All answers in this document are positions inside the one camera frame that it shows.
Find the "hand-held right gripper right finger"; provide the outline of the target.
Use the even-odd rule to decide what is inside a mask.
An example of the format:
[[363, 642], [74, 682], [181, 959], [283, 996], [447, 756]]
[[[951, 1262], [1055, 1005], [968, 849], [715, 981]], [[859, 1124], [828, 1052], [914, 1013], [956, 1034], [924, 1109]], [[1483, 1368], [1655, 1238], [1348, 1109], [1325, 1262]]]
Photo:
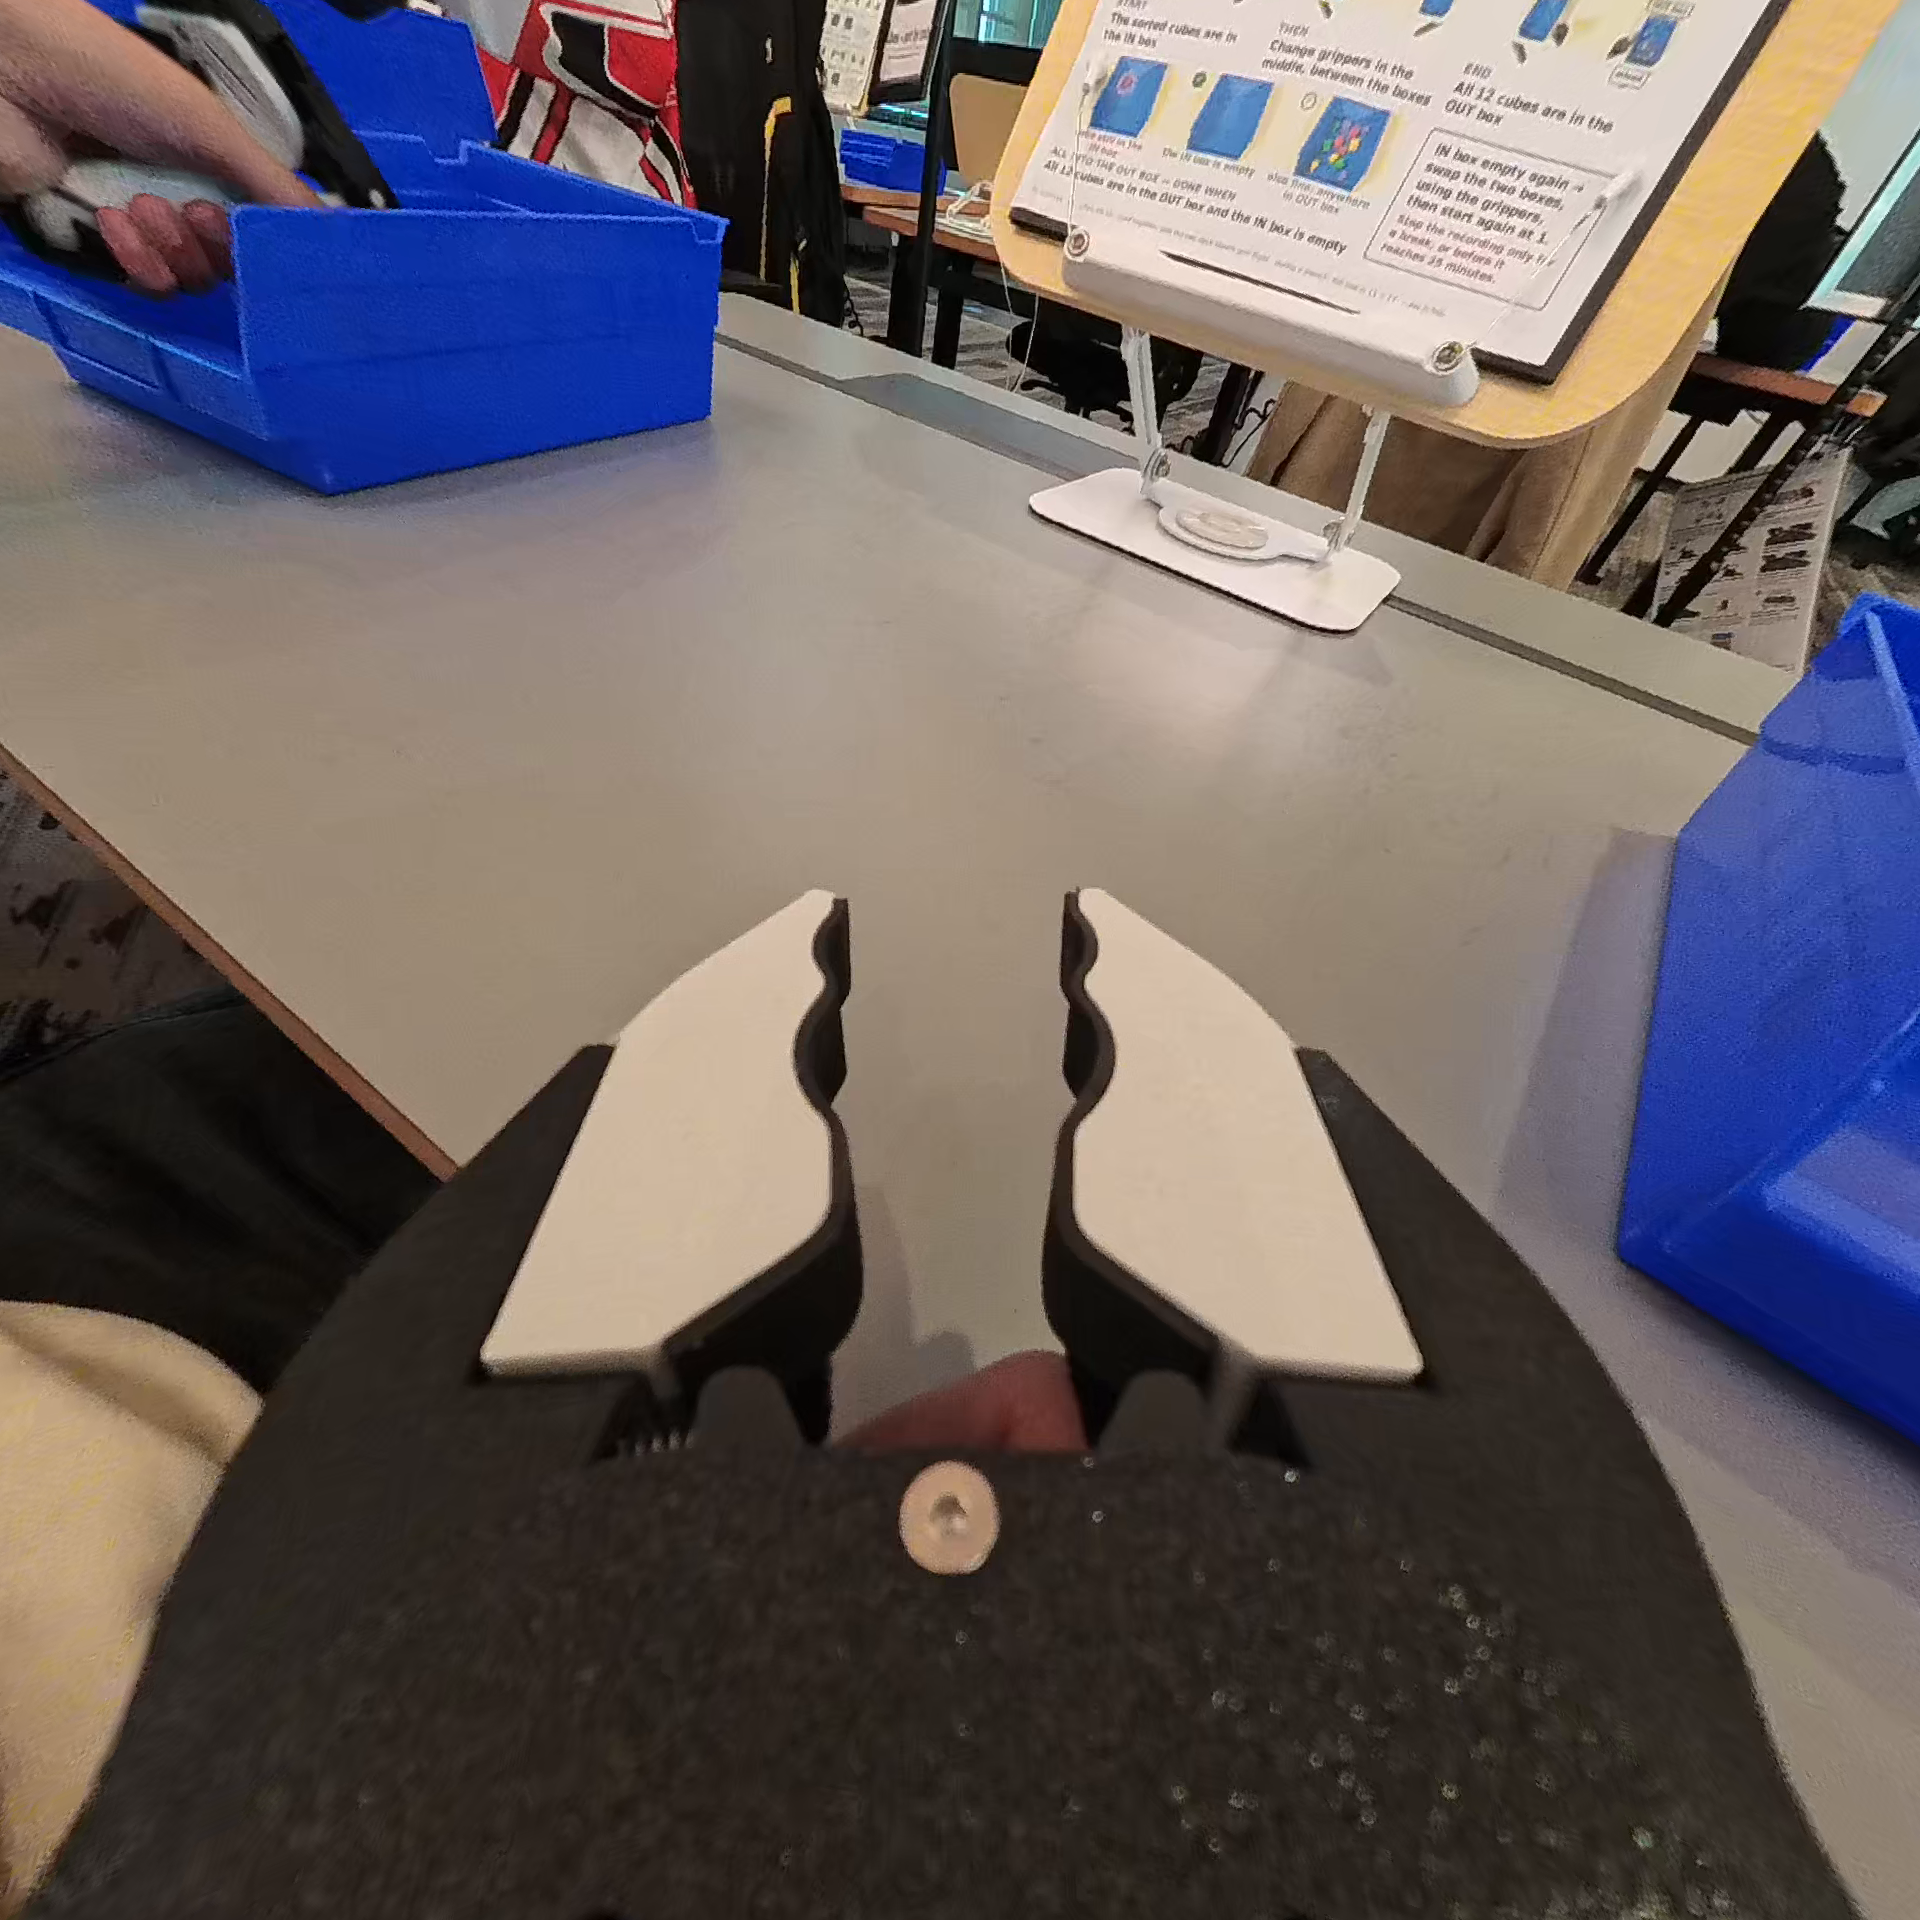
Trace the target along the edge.
[[1087, 1428], [1159, 1377], [1221, 1441], [1275, 1381], [1419, 1384], [1423, 1350], [1283, 1022], [1097, 886], [1064, 897], [1060, 989], [1043, 1312]]

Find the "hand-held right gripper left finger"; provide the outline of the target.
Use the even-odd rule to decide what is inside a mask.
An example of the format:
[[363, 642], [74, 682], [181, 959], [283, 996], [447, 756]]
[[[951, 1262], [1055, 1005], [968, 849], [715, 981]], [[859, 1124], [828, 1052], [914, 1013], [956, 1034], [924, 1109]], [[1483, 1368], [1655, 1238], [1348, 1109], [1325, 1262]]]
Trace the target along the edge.
[[689, 1437], [724, 1374], [831, 1424], [862, 1303], [848, 1076], [850, 902], [805, 890], [653, 995], [611, 1039], [481, 1344], [486, 1379], [638, 1379]]

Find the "person's left hand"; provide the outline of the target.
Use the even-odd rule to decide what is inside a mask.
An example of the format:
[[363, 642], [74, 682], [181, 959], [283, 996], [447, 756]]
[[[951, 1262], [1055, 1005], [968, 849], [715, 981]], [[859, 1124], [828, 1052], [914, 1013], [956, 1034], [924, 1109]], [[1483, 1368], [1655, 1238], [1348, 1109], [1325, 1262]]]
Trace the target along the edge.
[[[3, 5], [3, 186], [58, 186], [73, 147], [211, 177], [243, 203], [317, 209], [317, 193], [182, 67], [84, 1]], [[101, 237], [149, 296], [200, 293], [229, 277], [215, 200], [135, 197], [97, 213]]]

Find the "person's dark trousers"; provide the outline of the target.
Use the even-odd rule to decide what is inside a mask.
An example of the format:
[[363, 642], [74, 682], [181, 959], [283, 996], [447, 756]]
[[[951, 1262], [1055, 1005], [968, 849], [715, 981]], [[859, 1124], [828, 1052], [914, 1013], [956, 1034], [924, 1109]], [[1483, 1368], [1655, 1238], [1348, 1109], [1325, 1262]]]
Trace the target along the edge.
[[5, 1303], [147, 1322], [256, 1393], [438, 1186], [229, 989], [5, 1061]]

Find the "tan fabric cover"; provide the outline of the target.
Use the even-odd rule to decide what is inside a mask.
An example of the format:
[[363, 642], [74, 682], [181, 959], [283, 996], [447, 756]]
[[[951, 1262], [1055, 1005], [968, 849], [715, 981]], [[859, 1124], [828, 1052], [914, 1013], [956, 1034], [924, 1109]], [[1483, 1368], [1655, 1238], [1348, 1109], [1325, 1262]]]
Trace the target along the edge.
[[[1567, 589], [1602, 536], [1637, 459], [1666, 419], [1711, 306], [1658, 372], [1624, 402], [1549, 443], [1474, 443], [1393, 421], [1362, 518], [1548, 589]], [[1362, 407], [1286, 384], [1265, 419], [1248, 474], [1290, 495], [1340, 505], [1362, 455]]]

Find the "printed instruction sheet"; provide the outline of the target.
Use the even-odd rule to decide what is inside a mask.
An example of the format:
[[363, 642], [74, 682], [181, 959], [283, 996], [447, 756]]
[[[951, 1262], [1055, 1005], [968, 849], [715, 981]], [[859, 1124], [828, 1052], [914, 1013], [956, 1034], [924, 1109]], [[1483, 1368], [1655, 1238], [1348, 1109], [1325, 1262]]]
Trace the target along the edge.
[[1553, 381], [1786, 5], [1096, 5], [1012, 228]]

